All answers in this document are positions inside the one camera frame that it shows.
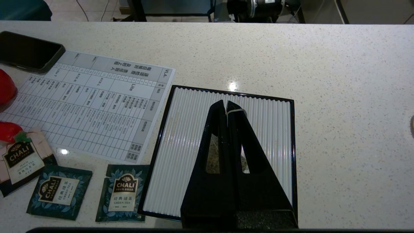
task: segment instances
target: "red object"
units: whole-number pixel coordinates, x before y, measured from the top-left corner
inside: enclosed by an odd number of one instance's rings
[[[13,137],[20,131],[23,129],[18,124],[0,121],[0,141],[15,143]]]
[[[10,76],[0,69],[0,105],[7,104],[16,95],[16,86]]]

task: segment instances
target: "speckled white countertop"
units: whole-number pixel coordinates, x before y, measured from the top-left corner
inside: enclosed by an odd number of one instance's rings
[[[300,228],[414,228],[414,26],[3,21],[3,30],[176,68],[177,85],[235,83],[239,92],[294,99]],[[0,68],[16,85],[26,78]],[[32,181],[0,197],[2,231],[181,225],[152,217],[96,223],[108,162],[76,153],[57,159],[94,173],[77,220],[27,214]]]

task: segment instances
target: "floor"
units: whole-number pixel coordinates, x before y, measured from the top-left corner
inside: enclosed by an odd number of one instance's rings
[[[44,0],[52,11],[52,21],[87,21],[85,14],[76,0]],[[113,19],[123,19],[128,15],[122,15],[119,11],[118,0],[78,0],[90,22],[111,22]],[[207,17],[151,17],[148,22],[208,22]],[[297,23],[291,15],[283,15],[278,23]]]

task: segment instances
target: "tea bag packet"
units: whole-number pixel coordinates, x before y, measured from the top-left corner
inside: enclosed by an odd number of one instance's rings
[[[3,196],[25,185],[47,164],[57,164],[53,151],[39,127],[20,131],[16,143],[0,148],[0,190]]]
[[[26,213],[75,220],[91,177],[91,171],[46,165]]]
[[[96,221],[144,221],[137,214],[149,165],[108,165]]]

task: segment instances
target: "black phone case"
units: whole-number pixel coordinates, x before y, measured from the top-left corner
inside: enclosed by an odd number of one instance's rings
[[[28,38],[31,38],[31,39],[35,39],[35,40],[40,40],[40,41],[46,41],[46,40],[42,40],[42,39],[38,39],[38,38],[34,38],[34,37],[31,37],[31,36],[25,36],[25,35],[21,35],[21,34],[18,34],[18,33],[14,33],[14,32],[8,32],[8,31],[2,31],[2,32],[0,32],[0,36],[2,36],[2,34],[3,33],[11,33],[11,34],[15,34],[15,35],[19,35],[19,36],[24,36],[24,37],[28,37]],[[60,45],[60,49],[55,53],[55,55],[53,55],[53,57],[45,64],[45,66],[44,67],[42,67],[42,68],[40,68],[40,69],[36,69],[36,68],[33,68],[33,67],[30,67],[30,66],[23,66],[23,65],[21,65],[21,64],[16,64],[16,63],[10,63],[10,62],[8,62],[8,61],[0,61],[0,63],[3,63],[3,64],[7,64],[7,65],[10,65],[10,66],[14,66],[14,67],[17,67],[17,68],[20,68],[20,69],[23,69],[23,70],[25,70],[25,71],[30,71],[30,72],[36,72],[36,73],[46,73],[46,72],[48,72],[51,68],[52,68],[52,66],[59,60],[59,58],[65,53],[65,51],[66,51],[66,49],[65,49],[65,47],[62,45],[62,44],[58,44],[58,43],[55,43],[55,42],[51,42],[51,41],[46,41],[46,42],[48,42],[48,43],[52,43],[52,44],[57,44],[57,45]]]

